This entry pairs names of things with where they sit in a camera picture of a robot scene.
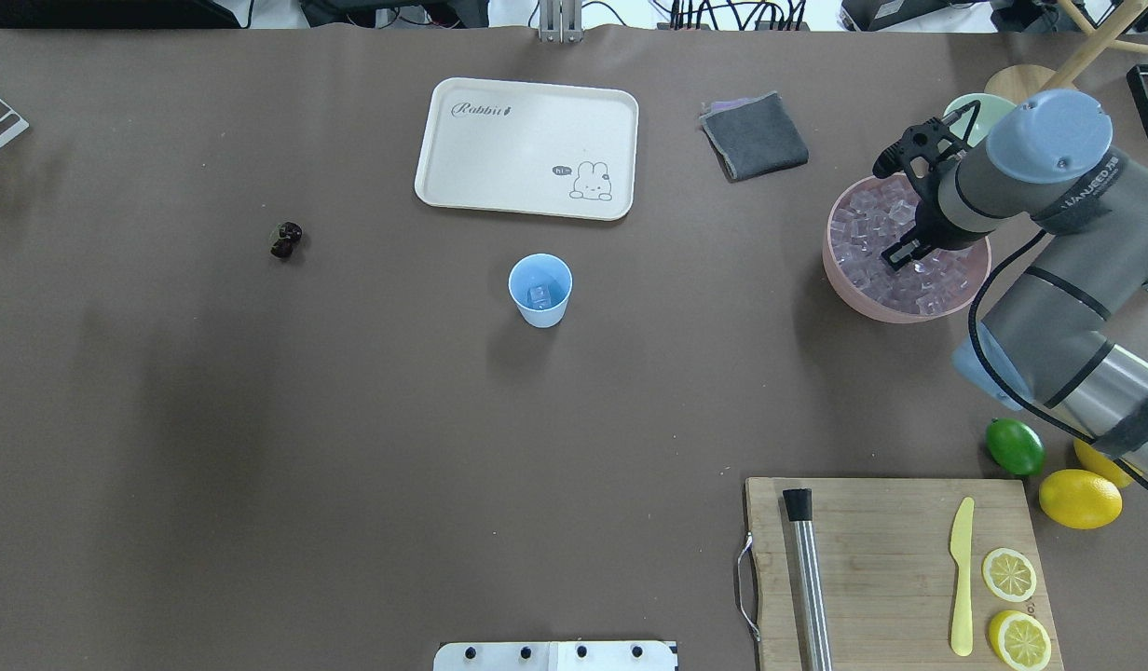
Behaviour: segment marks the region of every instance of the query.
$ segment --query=green lime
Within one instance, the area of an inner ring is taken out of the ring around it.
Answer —
[[[1047,450],[1041,438],[1017,419],[994,419],[984,432],[992,458],[1014,476],[1033,476],[1041,471]]]

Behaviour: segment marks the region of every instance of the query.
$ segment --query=stainless steel muddler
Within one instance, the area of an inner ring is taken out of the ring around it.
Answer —
[[[822,574],[819,552],[814,545],[814,515],[809,489],[784,489],[785,512],[794,527],[794,545],[799,553],[799,593],[804,607],[809,671],[833,671],[830,666],[830,642],[827,639],[827,612],[822,607]]]

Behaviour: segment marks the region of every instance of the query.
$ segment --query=light green cup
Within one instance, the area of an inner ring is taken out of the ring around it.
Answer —
[[[975,147],[996,125],[996,122],[1004,118],[1004,115],[1013,111],[1013,107],[1016,106],[1014,106],[1013,101],[1000,98],[1000,95],[993,95],[992,93],[968,93],[967,95],[959,95],[954,101],[951,101],[943,115],[948,115],[951,111],[971,101],[979,101],[979,116],[976,117],[976,123],[971,126],[971,134],[968,136],[968,144]],[[971,111],[967,111],[967,114],[962,115],[961,119],[951,125],[951,131],[962,137],[970,119]]]

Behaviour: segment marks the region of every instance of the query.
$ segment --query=gray cloth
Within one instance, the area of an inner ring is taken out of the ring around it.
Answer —
[[[775,91],[752,101],[714,102],[698,118],[715,152],[723,156],[731,179],[748,179],[809,160],[805,141]]]

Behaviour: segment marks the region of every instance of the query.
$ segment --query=yellow plastic knife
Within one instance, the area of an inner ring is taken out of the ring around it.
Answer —
[[[951,524],[951,557],[959,568],[951,611],[951,649],[959,657],[971,654],[971,514],[976,501],[964,496]]]

